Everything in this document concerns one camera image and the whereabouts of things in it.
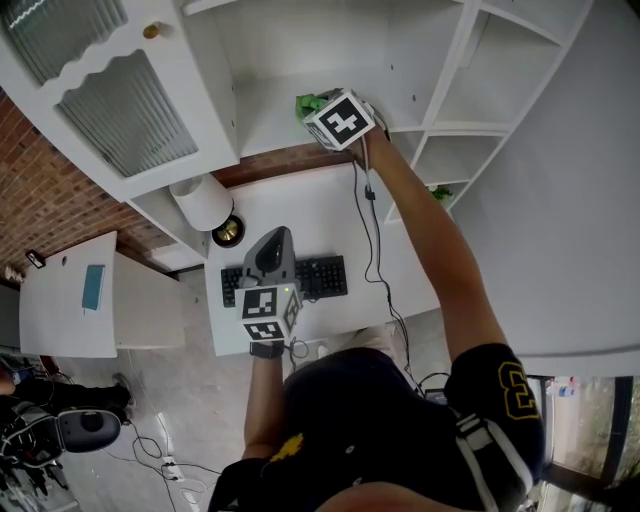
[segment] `green plant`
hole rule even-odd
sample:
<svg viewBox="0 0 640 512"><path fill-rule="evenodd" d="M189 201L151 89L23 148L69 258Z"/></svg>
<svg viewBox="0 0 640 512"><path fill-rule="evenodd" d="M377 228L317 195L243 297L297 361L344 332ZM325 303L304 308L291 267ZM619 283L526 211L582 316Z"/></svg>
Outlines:
<svg viewBox="0 0 640 512"><path fill-rule="evenodd" d="M444 185L438 185L438 188L431 190L431 195L436 201L444 201L447 197L453 197L453 193Z"/></svg>

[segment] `shirt sleeve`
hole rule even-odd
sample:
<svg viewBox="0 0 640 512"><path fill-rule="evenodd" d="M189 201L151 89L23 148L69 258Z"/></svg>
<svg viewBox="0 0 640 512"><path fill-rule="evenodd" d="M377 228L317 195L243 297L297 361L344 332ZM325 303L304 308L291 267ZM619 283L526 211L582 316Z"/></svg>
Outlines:
<svg viewBox="0 0 640 512"><path fill-rule="evenodd" d="M539 478L544 430L522 363L503 344L481 345L456 358L445 387L449 405L496 422Z"/></svg>
<svg viewBox="0 0 640 512"><path fill-rule="evenodd" d="M218 477L208 512L259 510L253 497L265 463L263 459L244 459L227 466Z"/></svg>

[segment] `cabinet door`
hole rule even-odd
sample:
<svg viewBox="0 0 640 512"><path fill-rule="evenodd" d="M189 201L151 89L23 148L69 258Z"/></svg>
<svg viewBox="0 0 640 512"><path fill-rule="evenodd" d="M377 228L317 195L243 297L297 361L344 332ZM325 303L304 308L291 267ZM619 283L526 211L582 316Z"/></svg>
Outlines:
<svg viewBox="0 0 640 512"><path fill-rule="evenodd" d="M207 88L171 0L9 0L0 19L0 86L117 199L237 163L231 87Z"/></svg>

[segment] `ribbed glass panel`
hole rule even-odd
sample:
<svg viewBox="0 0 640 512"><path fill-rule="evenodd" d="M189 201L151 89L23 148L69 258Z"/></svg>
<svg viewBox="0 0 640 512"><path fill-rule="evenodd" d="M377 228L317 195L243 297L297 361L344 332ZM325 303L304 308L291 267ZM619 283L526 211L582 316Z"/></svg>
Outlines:
<svg viewBox="0 0 640 512"><path fill-rule="evenodd" d="M119 0L4 0L0 9L2 28L41 85L127 22Z"/></svg>
<svg viewBox="0 0 640 512"><path fill-rule="evenodd" d="M142 50L89 75L57 108L123 176L198 151Z"/></svg>

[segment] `white desk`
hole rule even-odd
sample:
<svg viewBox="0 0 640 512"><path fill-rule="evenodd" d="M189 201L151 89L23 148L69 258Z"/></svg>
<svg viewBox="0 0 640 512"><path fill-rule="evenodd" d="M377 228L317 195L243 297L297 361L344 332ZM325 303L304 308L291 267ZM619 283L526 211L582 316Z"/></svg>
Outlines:
<svg viewBox="0 0 640 512"><path fill-rule="evenodd" d="M30 267L20 289L23 353L116 357L117 348L184 345L180 283L118 254L115 231L46 263ZM104 265L96 311L82 307L88 265Z"/></svg>
<svg viewBox="0 0 640 512"><path fill-rule="evenodd" d="M368 202L363 195L364 176L359 174L360 204L373 237ZM364 271L369 245L353 197L350 165L312 170L263 180L232 190L236 212L246 223L242 242L233 249L211 244L205 262L207 297L216 355L249 351L249 342L236 320L234 308L222 303L220 271L242 265L247 251L273 228L287 226L293 235L297 258L344 256L349 294L304 302L295 335L311 341L335 334L380 325L391 320L382 284L369 284ZM395 308L411 316L440 307L402 223L381 224L382 275L389 282ZM375 271L370 272L374 279Z"/></svg>

